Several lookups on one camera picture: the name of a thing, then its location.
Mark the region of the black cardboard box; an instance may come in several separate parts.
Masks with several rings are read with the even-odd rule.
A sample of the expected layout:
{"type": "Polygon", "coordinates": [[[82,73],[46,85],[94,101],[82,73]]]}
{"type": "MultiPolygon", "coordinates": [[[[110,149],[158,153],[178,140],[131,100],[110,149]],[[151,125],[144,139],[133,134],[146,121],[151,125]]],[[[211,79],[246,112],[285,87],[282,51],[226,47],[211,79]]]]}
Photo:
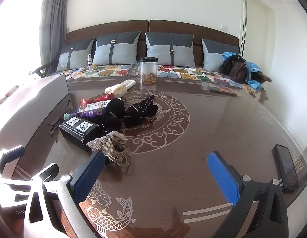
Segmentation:
{"type": "Polygon", "coordinates": [[[86,144],[96,138],[98,126],[86,119],[73,116],[60,124],[59,129],[67,141],[88,152],[90,148],[86,144]]]}

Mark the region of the silver mesh bow hairclip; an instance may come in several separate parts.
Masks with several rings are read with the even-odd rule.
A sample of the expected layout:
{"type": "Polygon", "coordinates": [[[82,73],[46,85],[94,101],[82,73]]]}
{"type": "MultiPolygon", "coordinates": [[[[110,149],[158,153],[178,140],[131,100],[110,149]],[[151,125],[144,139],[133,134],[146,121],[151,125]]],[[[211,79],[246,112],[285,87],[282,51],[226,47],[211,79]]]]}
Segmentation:
{"type": "Polygon", "coordinates": [[[118,131],[112,131],[105,136],[93,139],[89,141],[86,145],[89,147],[91,152],[101,151],[106,156],[113,156],[114,153],[114,143],[119,141],[126,141],[127,138],[118,131]]]}

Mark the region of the purple toy wand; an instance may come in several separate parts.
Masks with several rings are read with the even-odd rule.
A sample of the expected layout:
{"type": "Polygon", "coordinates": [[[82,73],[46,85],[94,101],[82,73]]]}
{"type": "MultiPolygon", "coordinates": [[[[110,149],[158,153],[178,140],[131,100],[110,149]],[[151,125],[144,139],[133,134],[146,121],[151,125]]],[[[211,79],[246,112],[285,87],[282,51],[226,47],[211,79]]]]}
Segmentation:
{"type": "Polygon", "coordinates": [[[65,113],[63,118],[64,118],[64,120],[69,120],[72,117],[80,117],[80,118],[83,118],[83,119],[91,120],[91,119],[97,119],[101,116],[102,116],[102,114],[100,112],[90,111],[90,112],[81,112],[81,113],[74,112],[74,113],[71,113],[71,114],[65,113]]]}

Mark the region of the white blue ointment box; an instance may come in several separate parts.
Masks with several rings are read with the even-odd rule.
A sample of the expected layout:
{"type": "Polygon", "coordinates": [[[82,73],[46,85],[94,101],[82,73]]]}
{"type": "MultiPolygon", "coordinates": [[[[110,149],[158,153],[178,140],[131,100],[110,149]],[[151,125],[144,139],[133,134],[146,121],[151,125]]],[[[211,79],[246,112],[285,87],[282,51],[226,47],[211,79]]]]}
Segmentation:
{"type": "Polygon", "coordinates": [[[107,101],[100,101],[96,103],[79,106],[78,113],[90,112],[90,111],[102,112],[107,107],[110,101],[111,99],[107,101]]]}

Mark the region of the gold claw hairclip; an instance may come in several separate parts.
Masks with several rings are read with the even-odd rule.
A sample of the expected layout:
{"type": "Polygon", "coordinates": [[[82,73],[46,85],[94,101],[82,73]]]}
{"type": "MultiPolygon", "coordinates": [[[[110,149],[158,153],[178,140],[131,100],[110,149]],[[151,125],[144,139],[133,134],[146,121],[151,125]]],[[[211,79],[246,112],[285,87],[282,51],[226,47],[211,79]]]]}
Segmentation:
{"type": "Polygon", "coordinates": [[[127,168],[130,163],[129,147],[116,143],[112,155],[108,158],[122,168],[127,168]]]}

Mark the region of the black beaded velvet scrunchie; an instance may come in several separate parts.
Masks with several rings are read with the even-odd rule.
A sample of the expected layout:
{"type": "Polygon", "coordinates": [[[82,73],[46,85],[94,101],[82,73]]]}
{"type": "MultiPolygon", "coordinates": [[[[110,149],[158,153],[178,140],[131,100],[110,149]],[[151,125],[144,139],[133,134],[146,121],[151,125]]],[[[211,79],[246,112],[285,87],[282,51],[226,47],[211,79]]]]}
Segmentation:
{"type": "Polygon", "coordinates": [[[111,114],[103,114],[96,120],[98,127],[96,129],[97,136],[105,136],[112,131],[119,131],[122,121],[111,114]]]}

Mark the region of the red candy packet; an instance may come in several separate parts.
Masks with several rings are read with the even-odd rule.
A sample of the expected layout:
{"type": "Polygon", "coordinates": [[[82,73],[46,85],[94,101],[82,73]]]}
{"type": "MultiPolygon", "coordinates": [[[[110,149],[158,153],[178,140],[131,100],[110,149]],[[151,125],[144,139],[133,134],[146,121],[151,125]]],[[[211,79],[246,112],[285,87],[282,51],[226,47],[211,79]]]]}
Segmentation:
{"type": "Polygon", "coordinates": [[[104,95],[97,95],[93,98],[90,99],[81,99],[80,101],[80,106],[83,105],[87,105],[87,104],[92,104],[92,103],[97,103],[97,102],[102,102],[102,101],[107,101],[107,100],[111,100],[114,99],[114,94],[113,93],[109,93],[109,94],[104,94],[104,95]]]}

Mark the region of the black trimmed velvet scrunchie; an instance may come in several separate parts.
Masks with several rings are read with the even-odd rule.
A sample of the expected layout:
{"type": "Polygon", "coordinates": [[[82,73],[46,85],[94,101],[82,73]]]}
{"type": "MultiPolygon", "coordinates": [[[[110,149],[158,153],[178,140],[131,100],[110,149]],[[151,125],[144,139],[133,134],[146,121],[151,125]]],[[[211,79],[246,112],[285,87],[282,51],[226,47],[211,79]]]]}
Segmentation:
{"type": "Polygon", "coordinates": [[[123,122],[126,128],[136,127],[142,124],[143,118],[153,117],[158,111],[158,106],[154,104],[154,95],[135,103],[126,109],[123,122]]]}

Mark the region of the grey cushion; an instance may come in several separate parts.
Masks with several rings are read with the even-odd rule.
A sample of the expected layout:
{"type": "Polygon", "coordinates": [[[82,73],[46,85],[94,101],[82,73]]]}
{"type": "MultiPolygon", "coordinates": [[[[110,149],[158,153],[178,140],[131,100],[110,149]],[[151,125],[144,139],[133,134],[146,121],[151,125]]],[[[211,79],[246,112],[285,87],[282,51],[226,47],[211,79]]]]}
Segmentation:
{"type": "Polygon", "coordinates": [[[97,66],[137,62],[137,44],[141,31],[97,36],[93,64],[97,66]]]}
{"type": "Polygon", "coordinates": [[[240,53],[238,46],[223,44],[208,39],[201,39],[203,47],[203,68],[208,71],[219,71],[219,67],[224,62],[223,53],[240,53]]]}
{"type": "Polygon", "coordinates": [[[93,42],[94,38],[88,38],[65,44],[61,49],[56,72],[86,68],[93,42]]]}
{"type": "Polygon", "coordinates": [[[166,66],[196,66],[194,61],[194,35],[180,33],[145,32],[147,57],[157,58],[166,66]]]}

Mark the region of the cream knitted sock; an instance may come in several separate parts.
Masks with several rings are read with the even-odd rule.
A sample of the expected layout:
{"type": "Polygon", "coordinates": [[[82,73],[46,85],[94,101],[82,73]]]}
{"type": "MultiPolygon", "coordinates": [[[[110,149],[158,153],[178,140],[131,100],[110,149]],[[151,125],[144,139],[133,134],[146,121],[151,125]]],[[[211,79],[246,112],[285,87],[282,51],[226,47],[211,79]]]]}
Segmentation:
{"type": "Polygon", "coordinates": [[[114,95],[114,98],[121,98],[127,93],[127,88],[123,83],[121,83],[105,89],[105,94],[111,93],[114,95]]]}

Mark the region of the white remote control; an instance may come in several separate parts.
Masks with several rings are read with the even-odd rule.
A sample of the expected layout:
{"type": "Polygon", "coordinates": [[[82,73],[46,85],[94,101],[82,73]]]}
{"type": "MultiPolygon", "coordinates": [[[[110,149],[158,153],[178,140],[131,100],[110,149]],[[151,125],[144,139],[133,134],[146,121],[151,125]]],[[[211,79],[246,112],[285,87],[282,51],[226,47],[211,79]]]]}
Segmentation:
{"type": "Polygon", "coordinates": [[[128,89],[132,88],[136,84],[136,80],[125,80],[122,84],[128,90],[128,89]]]}

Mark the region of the blue garment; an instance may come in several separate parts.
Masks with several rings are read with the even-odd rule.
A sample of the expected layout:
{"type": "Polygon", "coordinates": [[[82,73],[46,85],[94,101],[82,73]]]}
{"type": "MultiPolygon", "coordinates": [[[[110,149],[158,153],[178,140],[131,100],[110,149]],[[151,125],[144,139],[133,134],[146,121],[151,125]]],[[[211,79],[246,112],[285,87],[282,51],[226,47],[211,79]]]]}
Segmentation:
{"type": "MultiPolygon", "coordinates": [[[[232,56],[232,55],[238,55],[232,52],[224,52],[223,53],[223,60],[227,59],[228,57],[232,56]]],[[[247,84],[248,86],[252,87],[255,90],[260,90],[262,85],[261,82],[258,80],[258,77],[256,76],[257,74],[261,74],[261,70],[259,68],[259,66],[257,66],[256,64],[252,63],[252,62],[248,62],[247,63],[247,69],[248,69],[248,75],[247,78],[245,80],[244,83],[241,84],[247,84]]]]}

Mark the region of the dark handbag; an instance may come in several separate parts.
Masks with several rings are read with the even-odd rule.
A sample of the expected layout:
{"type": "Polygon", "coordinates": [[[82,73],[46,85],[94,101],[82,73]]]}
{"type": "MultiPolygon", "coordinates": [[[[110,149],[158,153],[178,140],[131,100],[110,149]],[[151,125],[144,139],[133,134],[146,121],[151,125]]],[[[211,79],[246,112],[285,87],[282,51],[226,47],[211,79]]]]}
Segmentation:
{"type": "Polygon", "coordinates": [[[240,55],[225,59],[219,71],[237,83],[244,83],[248,75],[247,63],[240,55]]]}

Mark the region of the grey cushion far right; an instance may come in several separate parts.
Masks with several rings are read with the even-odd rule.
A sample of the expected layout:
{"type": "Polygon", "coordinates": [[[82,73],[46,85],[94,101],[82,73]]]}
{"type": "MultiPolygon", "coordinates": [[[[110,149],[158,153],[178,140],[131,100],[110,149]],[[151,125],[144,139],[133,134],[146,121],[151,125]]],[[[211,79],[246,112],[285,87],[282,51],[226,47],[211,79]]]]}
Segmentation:
{"type": "Polygon", "coordinates": [[[224,62],[223,53],[240,53],[238,46],[223,44],[208,39],[201,39],[203,47],[203,68],[208,71],[219,71],[219,67],[224,62]]]}

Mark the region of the white door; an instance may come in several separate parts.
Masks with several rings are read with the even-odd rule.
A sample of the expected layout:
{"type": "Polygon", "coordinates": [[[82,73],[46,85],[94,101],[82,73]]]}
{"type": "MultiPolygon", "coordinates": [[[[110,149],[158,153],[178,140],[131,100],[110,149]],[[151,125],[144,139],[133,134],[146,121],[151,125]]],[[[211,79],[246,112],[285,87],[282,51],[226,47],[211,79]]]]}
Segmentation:
{"type": "Polygon", "coordinates": [[[274,13],[260,0],[243,0],[243,57],[269,71],[276,34],[274,13]]]}

